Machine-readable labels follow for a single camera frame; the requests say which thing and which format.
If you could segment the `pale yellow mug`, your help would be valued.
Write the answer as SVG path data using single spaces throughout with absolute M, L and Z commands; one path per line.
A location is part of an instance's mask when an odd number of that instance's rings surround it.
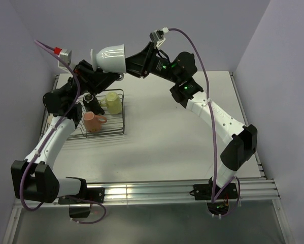
M 100 100 L 102 107 L 107 107 L 110 114 L 119 114 L 122 112 L 122 102 L 119 95 L 114 92 L 108 92 L 104 98 Z

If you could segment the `cream and brown tumbler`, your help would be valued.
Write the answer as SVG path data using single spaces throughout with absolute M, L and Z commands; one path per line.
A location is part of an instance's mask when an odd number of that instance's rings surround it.
M 48 124 L 48 125 L 51 125 L 51 123 L 52 123 L 52 118 L 53 118 L 53 115 L 50 114 L 50 115 L 48 116 L 48 118 L 47 118 L 47 124 Z

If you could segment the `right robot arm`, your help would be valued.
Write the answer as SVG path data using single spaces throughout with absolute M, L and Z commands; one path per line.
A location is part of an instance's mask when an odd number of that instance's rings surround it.
M 258 131 L 253 125 L 237 121 L 219 105 L 207 97 L 203 88 L 194 80 L 197 72 L 194 54 L 183 51 L 171 62 L 152 42 L 139 53 L 125 59 L 126 72 L 145 78 L 156 75 L 174 83 L 170 89 L 174 100 L 205 121 L 219 136 L 226 147 L 214 166 L 214 175 L 209 185 L 210 195 L 222 197 L 237 171 L 248 161 L 257 149 Z

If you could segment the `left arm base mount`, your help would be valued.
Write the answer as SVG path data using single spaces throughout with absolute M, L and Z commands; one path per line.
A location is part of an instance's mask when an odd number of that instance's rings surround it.
M 63 196 L 58 199 L 59 205 L 69 205 L 69 217 L 71 221 L 79 222 L 79 224 L 93 224 L 100 222 L 107 215 L 107 209 L 103 205 L 105 197 L 104 187 L 92 187 L 86 186 L 84 190 L 81 190 L 77 195 Z M 96 221 L 85 222 L 80 219 L 88 218 L 92 213 L 93 205 L 100 206 L 103 210 L 102 216 Z

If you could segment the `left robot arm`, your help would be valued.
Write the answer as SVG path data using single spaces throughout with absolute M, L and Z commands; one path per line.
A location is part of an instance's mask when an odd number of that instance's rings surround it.
M 39 143 L 24 160 L 15 160 L 11 166 L 16 198 L 39 203 L 52 203 L 56 198 L 70 195 L 76 203 L 88 198 L 86 180 L 78 177 L 57 178 L 53 165 L 69 135 L 78 127 L 82 106 L 78 97 L 90 93 L 97 95 L 113 82 L 121 80 L 126 65 L 91 65 L 80 61 L 67 82 L 43 96 L 47 112 L 53 115 L 51 125 Z

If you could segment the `black mug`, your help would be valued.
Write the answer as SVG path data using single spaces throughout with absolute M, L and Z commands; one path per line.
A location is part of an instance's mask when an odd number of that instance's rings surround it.
M 95 115 L 105 114 L 105 111 L 102 109 L 98 99 L 92 94 L 86 94 L 84 96 L 83 105 L 87 112 L 93 112 Z

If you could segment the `pink patterned mug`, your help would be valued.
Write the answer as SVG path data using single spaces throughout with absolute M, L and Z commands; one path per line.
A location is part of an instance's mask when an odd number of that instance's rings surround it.
M 83 123 L 88 133 L 98 133 L 102 129 L 102 124 L 107 122 L 107 118 L 102 115 L 96 115 L 93 112 L 86 112 L 83 115 Z

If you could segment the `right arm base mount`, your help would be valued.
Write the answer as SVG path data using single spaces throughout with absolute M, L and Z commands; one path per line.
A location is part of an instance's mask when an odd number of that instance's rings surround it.
M 211 200 L 212 195 L 212 182 L 207 184 L 194 184 L 193 189 L 189 192 L 189 195 L 198 200 Z M 228 186 L 219 194 L 216 200 L 224 199 L 237 199 L 239 191 L 235 183 L 229 183 Z

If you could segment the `light blue mug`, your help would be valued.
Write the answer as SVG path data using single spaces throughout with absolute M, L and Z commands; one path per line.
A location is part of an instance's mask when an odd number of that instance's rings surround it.
M 99 52 L 90 49 L 90 58 L 93 71 L 100 68 L 104 72 L 126 73 L 124 44 L 106 47 Z

